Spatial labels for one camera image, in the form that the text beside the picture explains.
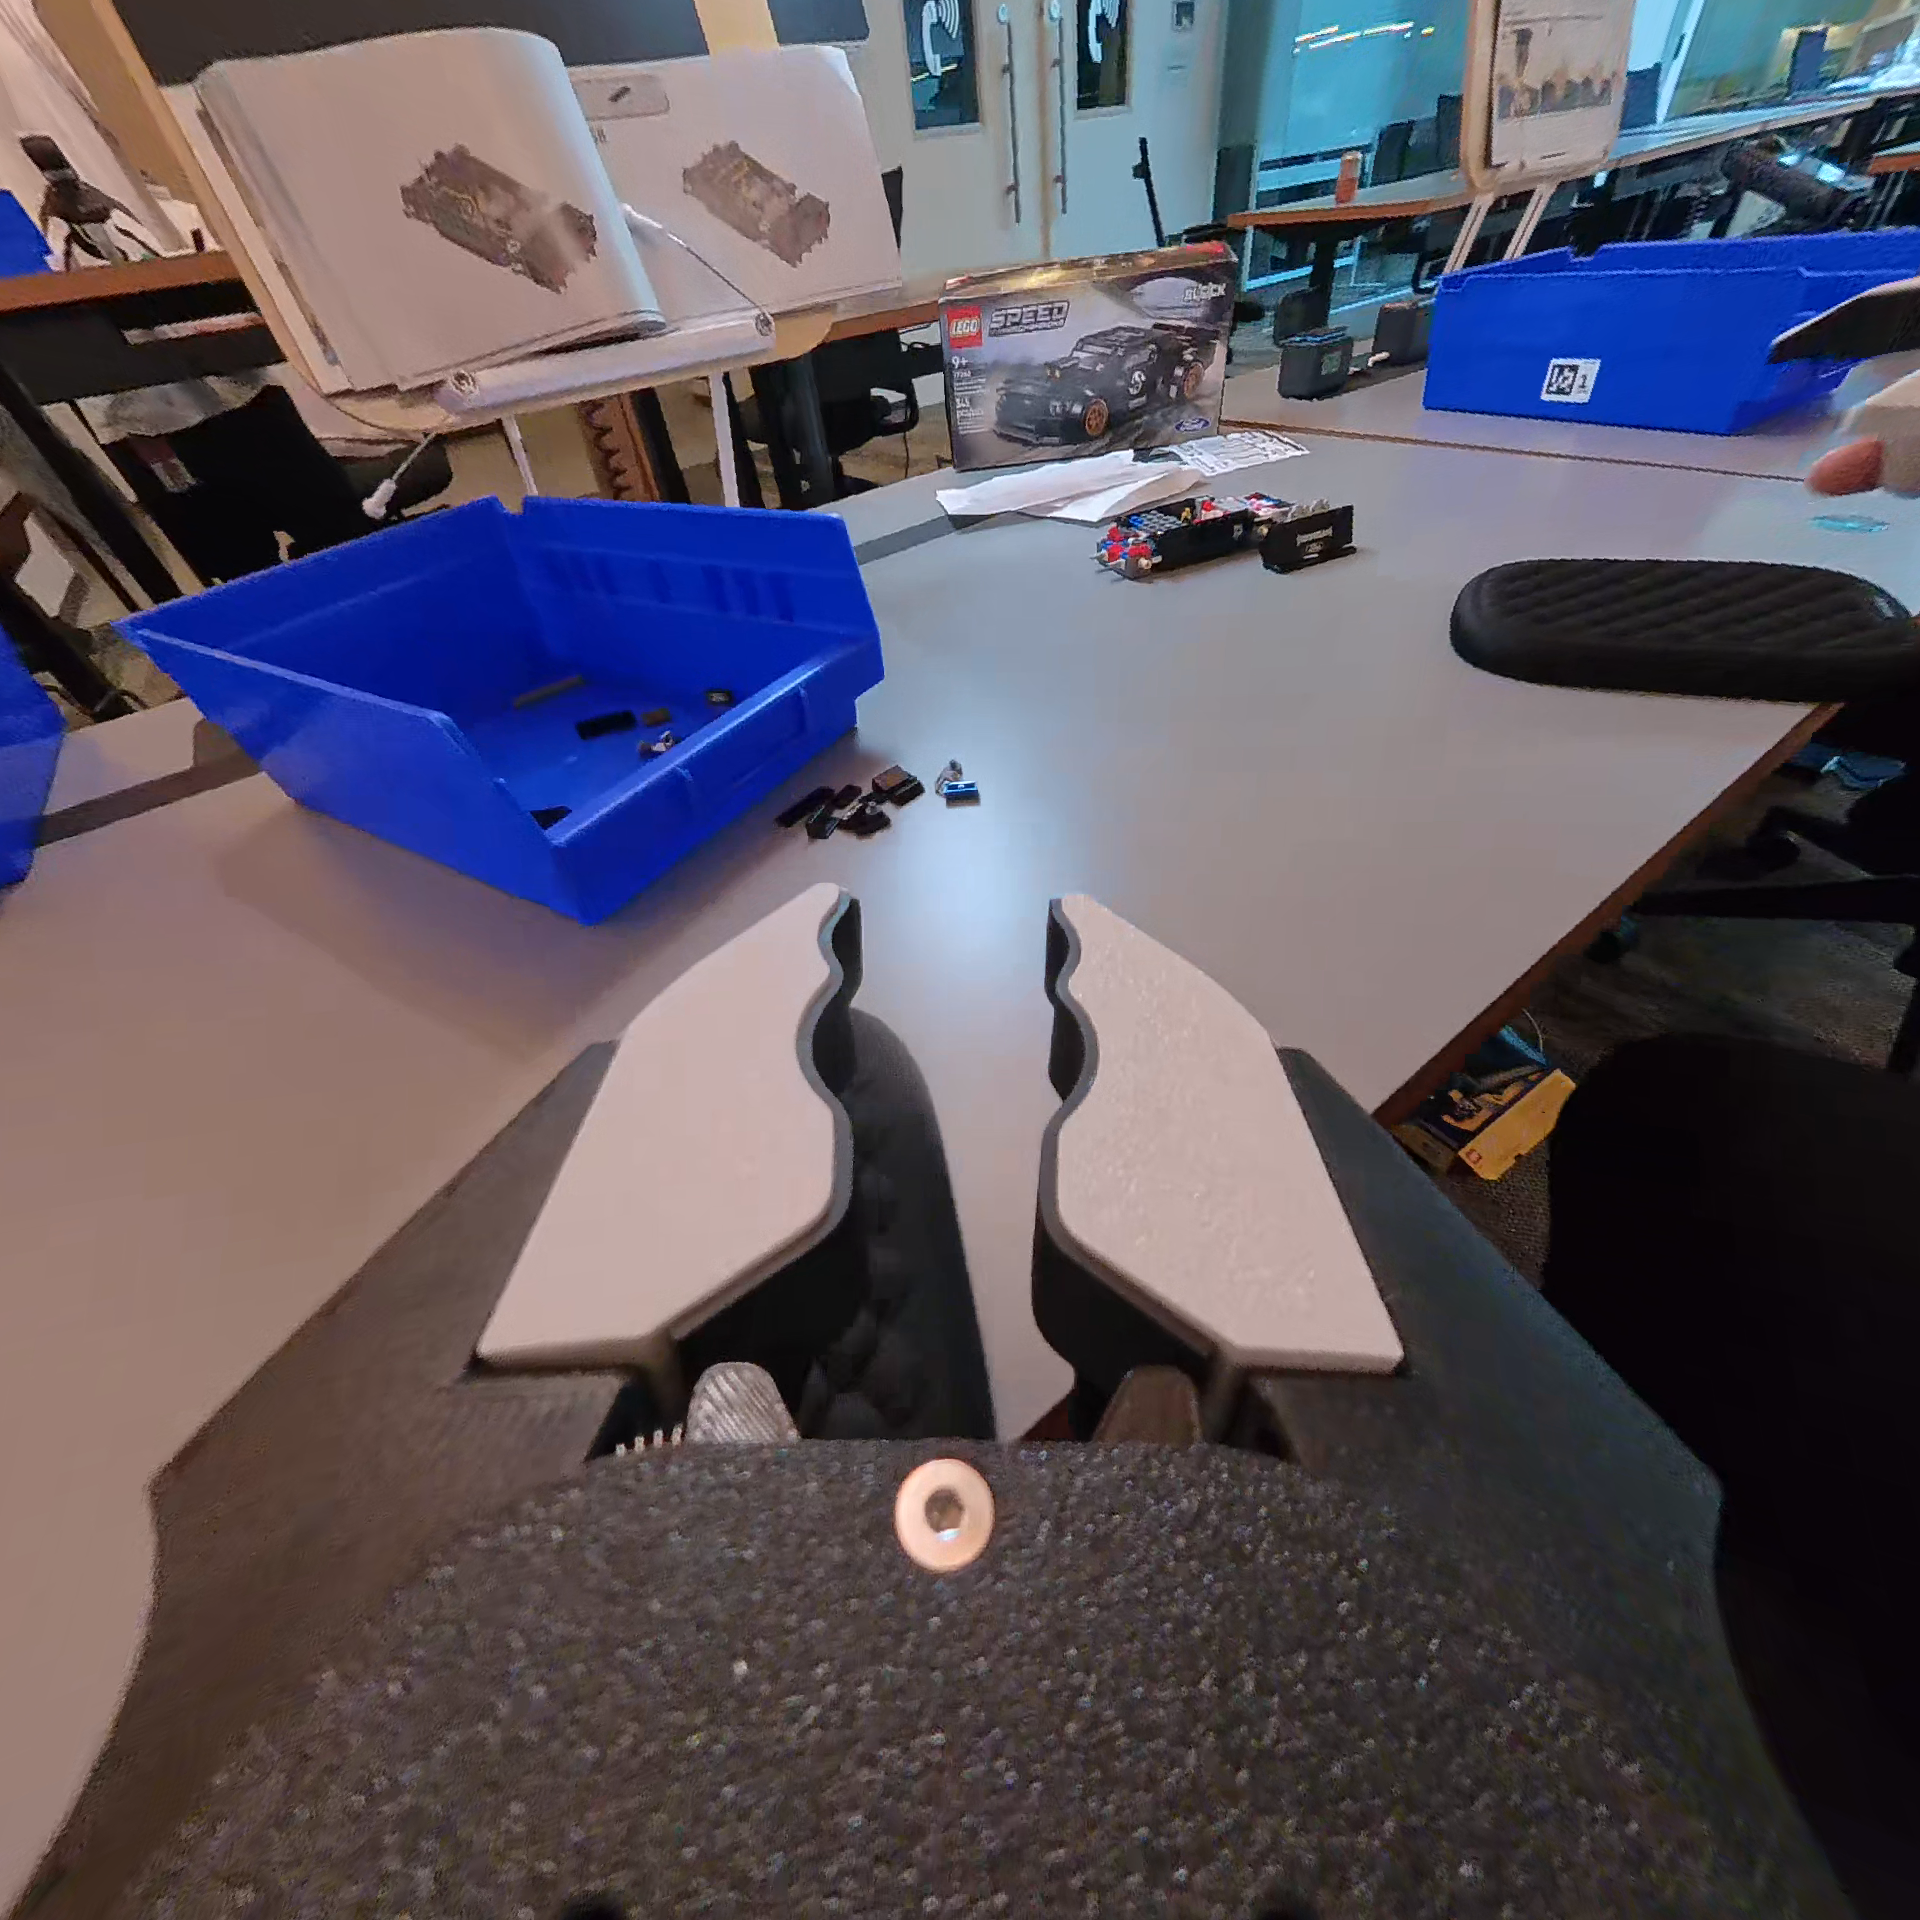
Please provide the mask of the open instruction booklet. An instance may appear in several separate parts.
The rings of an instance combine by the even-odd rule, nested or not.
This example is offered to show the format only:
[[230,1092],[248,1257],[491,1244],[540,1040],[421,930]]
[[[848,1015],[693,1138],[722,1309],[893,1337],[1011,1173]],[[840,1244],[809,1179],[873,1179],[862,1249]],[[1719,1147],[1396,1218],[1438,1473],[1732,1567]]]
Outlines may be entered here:
[[840,46],[568,63],[439,22],[202,63],[176,88],[237,250],[318,397],[421,397],[657,315],[620,203],[788,315],[893,294],[893,223]]

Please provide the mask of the blue plastic bin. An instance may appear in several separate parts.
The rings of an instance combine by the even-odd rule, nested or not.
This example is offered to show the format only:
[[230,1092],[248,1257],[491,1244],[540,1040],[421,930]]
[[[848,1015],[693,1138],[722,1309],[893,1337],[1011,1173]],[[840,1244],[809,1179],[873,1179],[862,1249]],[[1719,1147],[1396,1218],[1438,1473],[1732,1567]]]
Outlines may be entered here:
[[[722,503],[459,503],[122,615],[288,799],[568,918],[614,918],[858,735],[881,622],[840,522]],[[481,758],[523,683],[743,683],[693,744],[536,824]]]
[[15,886],[39,860],[56,758],[65,758],[65,712],[39,696],[15,638],[0,638],[0,886]]

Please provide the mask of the white paper bags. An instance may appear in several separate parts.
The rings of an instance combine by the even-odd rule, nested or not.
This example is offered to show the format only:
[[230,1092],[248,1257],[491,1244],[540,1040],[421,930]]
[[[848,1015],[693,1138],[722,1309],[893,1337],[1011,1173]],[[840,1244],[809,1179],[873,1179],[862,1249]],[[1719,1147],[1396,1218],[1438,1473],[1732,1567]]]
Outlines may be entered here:
[[1060,461],[1026,461],[989,471],[972,486],[935,486],[945,522],[1115,522],[1115,513],[1159,513],[1183,499],[1207,499],[1214,484],[1245,484],[1260,461],[1288,461],[1307,443],[1288,435],[1207,435],[1207,443],[1164,443],[1164,449],[1106,449],[1106,459],[1060,459]]

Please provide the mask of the blue bin with white label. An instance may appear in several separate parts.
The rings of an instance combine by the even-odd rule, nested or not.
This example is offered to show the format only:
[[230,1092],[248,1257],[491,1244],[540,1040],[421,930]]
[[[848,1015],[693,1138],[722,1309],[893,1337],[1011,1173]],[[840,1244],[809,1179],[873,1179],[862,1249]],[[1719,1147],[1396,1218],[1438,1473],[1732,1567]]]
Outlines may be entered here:
[[1769,359],[1769,341],[1915,267],[1920,232],[1489,263],[1432,294],[1420,409],[1754,435],[1845,377]]

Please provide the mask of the person's right hand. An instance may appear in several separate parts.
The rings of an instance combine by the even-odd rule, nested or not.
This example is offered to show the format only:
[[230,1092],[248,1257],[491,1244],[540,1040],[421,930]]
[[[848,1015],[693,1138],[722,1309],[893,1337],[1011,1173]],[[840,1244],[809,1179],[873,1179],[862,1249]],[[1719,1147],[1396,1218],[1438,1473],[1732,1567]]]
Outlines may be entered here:
[[1807,461],[1807,499],[1920,499],[1920,372],[1845,409],[1845,443]]

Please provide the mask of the pile of lego pieces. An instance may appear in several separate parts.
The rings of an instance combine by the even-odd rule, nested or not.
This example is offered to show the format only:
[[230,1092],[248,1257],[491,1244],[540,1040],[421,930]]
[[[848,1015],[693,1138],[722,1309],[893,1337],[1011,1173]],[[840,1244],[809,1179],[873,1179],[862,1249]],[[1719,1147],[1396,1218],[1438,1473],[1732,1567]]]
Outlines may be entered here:
[[822,780],[822,789],[801,789],[798,799],[770,814],[775,831],[801,831],[801,839],[873,839],[893,824],[893,814],[912,799],[945,799],[945,814],[972,814],[981,789],[945,761],[935,780],[901,769],[901,761],[881,761],[873,780]]

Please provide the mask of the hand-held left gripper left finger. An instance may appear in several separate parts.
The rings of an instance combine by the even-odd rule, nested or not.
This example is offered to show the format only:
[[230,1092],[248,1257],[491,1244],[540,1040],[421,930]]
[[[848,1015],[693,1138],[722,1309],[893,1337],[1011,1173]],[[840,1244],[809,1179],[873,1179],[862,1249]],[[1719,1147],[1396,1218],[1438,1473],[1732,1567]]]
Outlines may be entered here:
[[862,1287],[858,965],[858,900],[809,884],[640,1006],[481,1331],[491,1368],[620,1368],[657,1412],[731,1353],[801,1387]]

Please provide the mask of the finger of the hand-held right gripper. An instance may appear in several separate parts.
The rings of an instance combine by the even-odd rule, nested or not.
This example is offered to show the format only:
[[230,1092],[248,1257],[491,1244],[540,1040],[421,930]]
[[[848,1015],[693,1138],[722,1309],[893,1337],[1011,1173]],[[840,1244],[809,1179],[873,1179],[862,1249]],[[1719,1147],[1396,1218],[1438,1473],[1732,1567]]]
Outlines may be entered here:
[[1769,359],[1879,359],[1920,348],[1920,276],[1872,287],[1769,341]]

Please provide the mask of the yellow and black object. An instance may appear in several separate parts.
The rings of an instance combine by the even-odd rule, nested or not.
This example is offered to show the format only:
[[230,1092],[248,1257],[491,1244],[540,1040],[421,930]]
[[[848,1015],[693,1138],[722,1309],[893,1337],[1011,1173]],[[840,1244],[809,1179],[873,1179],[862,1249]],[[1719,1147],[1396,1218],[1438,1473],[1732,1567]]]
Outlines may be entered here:
[[1396,1138],[1438,1179],[1500,1179],[1559,1130],[1569,1104],[1577,1079],[1559,1064],[1454,1070],[1438,1092],[1419,1104],[1419,1121],[1396,1123]]

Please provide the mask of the partly built lego car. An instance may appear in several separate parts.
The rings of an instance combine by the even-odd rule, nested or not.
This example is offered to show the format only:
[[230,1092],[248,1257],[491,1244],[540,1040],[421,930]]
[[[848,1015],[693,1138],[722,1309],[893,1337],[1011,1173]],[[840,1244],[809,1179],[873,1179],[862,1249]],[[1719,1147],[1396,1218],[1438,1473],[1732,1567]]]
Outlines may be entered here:
[[1264,575],[1352,562],[1352,503],[1333,499],[1183,499],[1101,527],[1090,567],[1115,584],[1188,575],[1247,548]]

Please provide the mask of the lego set box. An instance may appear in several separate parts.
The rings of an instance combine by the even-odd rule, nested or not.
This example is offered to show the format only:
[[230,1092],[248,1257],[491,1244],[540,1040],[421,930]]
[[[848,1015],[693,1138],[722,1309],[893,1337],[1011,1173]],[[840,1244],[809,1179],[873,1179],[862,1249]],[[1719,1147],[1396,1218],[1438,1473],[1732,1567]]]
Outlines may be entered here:
[[951,276],[951,471],[1183,449],[1218,435],[1245,267],[1229,241]]

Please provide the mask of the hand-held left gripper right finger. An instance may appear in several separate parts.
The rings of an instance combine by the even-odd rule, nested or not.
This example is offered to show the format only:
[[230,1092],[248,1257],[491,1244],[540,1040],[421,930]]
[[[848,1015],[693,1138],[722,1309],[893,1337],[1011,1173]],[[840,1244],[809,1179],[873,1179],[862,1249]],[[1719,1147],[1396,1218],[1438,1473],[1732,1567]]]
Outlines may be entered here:
[[1183,1368],[1229,1424],[1245,1376],[1405,1364],[1264,1020],[1090,900],[1048,909],[1028,1314],[1079,1387]]

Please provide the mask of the small lego bricks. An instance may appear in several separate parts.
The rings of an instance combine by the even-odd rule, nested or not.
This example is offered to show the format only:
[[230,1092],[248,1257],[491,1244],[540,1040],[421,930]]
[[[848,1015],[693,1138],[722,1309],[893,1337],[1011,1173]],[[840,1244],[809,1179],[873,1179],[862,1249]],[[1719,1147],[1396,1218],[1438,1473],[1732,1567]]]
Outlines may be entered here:
[[596,678],[554,678],[481,728],[481,758],[503,780],[503,794],[554,831],[596,814],[620,780],[693,744],[693,735],[704,735],[731,712],[743,683],[640,696]]

